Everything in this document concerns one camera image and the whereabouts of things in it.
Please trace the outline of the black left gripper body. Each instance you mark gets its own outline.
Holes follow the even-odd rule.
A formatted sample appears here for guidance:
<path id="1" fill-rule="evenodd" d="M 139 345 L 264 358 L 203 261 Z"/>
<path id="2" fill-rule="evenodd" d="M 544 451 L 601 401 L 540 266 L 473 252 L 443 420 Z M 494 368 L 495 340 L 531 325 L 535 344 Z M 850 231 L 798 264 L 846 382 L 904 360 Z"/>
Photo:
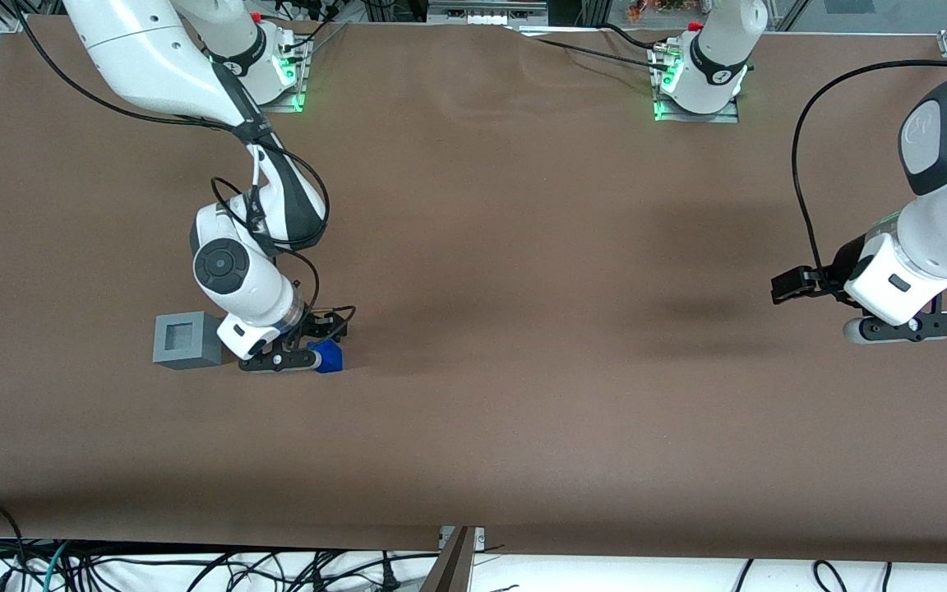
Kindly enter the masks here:
<path id="1" fill-rule="evenodd" d="M 862 259 L 866 243 L 865 234 L 861 234 L 848 243 L 843 244 L 835 253 L 830 265 L 820 270 L 820 289 L 825 296 L 830 296 L 838 303 L 852 308 L 864 308 L 863 304 L 854 300 L 845 289 L 845 284 L 856 274 L 858 262 Z"/>

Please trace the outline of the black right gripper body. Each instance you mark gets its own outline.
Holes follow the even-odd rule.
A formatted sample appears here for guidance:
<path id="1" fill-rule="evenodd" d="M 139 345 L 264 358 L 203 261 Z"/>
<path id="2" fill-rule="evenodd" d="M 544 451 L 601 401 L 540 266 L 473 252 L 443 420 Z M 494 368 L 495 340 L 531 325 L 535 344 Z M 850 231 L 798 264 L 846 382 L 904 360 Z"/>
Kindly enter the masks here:
<path id="1" fill-rule="evenodd" d="M 269 345 L 264 346 L 264 356 L 273 356 L 275 354 L 297 354 L 309 352 L 321 356 L 320 349 L 323 348 L 321 338 L 315 344 L 310 344 L 307 349 L 301 348 L 301 327 L 304 325 L 328 325 L 330 329 L 331 319 L 337 317 L 337 311 L 334 308 L 306 308 L 300 315 L 300 322 L 284 331 Z"/>

